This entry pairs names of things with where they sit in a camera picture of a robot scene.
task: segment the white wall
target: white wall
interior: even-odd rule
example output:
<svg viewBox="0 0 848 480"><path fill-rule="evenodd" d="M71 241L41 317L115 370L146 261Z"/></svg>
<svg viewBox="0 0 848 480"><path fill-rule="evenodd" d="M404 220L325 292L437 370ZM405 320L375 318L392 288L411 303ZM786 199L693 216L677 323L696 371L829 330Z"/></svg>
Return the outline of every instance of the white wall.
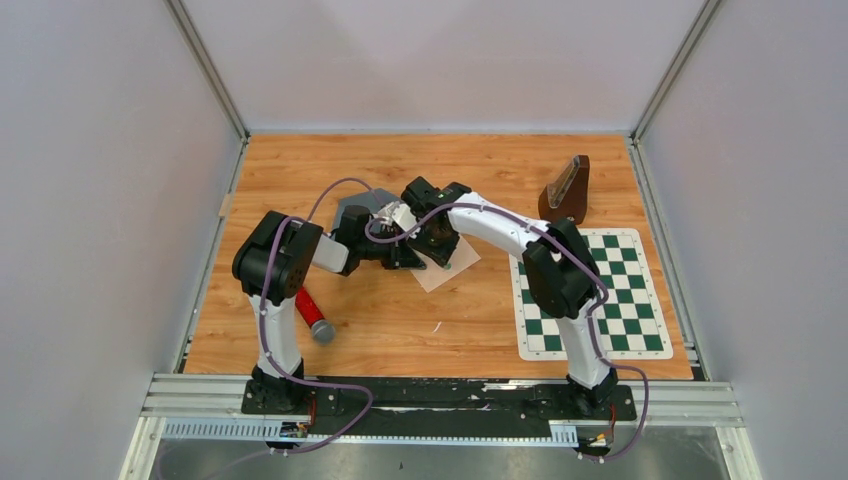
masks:
<svg viewBox="0 0 848 480"><path fill-rule="evenodd" d="M3 2L0 65L0 478L115 478L238 141L161 0Z"/></svg>
<svg viewBox="0 0 848 480"><path fill-rule="evenodd" d="M632 129L702 0L185 0L251 129Z"/></svg>
<svg viewBox="0 0 848 480"><path fill-rule="evenodd" d="M848 3L725 2L645 140L768 479L845 478Z"/></svg>

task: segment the paper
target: paper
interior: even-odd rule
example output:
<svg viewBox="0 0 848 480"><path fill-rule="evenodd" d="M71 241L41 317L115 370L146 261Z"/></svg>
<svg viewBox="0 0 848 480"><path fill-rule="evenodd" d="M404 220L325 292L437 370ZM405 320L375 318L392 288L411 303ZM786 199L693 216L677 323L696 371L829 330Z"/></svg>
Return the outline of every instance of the paper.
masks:
<svg viewBox="0 0 848 480"><path fill-rule="evenodd" d="M442 268L436 265L436 262L431 260L430 257L418 252L415 253L421 257L421 260L427 265L427 269L411 270L411 272L427 293L439 288L440 285L459 275L463 270L474 265L477 260L480 260L480 255L478 255L477 252L474 251L474 248L471 247L471 244L462 237L460 237L459 243L456 244L456 250L454 250L450 261L448 262L450 268Z"/></svg>

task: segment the gray floor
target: gray floor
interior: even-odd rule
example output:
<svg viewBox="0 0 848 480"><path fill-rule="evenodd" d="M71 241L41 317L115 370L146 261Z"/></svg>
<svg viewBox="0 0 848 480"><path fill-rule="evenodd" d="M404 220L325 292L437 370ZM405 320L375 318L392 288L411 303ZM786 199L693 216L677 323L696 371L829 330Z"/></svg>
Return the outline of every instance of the gray floor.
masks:
<svg viewBox="0 0 848 480"><path fill-rule="evenodd" d="M617 429L619 447L628 438ZM233 460L264 450L262 443L166 440L160 451L163 479L203 479ZM151 479L156 479L153 472ZM594 465L568 449L329 445L284 458L262 456L216 479L727 479L721 449L711 428L648 428L625 458Z"/></svg>

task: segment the chessboard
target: chessboard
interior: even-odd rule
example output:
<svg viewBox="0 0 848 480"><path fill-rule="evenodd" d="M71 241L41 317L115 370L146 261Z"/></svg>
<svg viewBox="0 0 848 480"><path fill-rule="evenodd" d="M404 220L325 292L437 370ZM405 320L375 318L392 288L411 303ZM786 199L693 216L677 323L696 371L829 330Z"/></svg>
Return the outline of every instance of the chessboard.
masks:
<svg viewBox="0 0 848 480"><path fill-rule="evenodd" d="M601 346L612 360L672 357L639 232L630 228L580 229L609 289L609 301L595 312ZM524 360L567 360L556 321L530 295L524 264L509 257L518 351Z"/></svg>

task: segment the wooden table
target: wooden table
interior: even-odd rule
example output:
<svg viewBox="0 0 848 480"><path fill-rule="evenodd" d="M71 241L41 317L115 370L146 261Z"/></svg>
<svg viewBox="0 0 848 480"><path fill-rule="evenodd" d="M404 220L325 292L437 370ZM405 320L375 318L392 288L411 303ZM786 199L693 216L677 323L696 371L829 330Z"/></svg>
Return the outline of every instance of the wooden table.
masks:
<svg viewBox="0 0 848 480"><path fill-rule="evenodd" d="M256 363L253 311L231 263L269 209L305 216L321 191L345 176L399 194L421 175L439 187L466 184L496 204L537 217L542 186L576 154L592 162L582 226L639 230L673 344L672 359L625 363L651 378L692 378L624 140L597 135L252 137L185 371L248 373ZM353 183L337 187L313 221L329 227L338 199L361 191ZM377 262L363 262L348 278L313 267L306 287L337 335L329 346L318 346L297 320L306 374L563 377L566 362L519 358L507 254L469 241L482 260L429 294L411 273L385 271Z"/></svg>

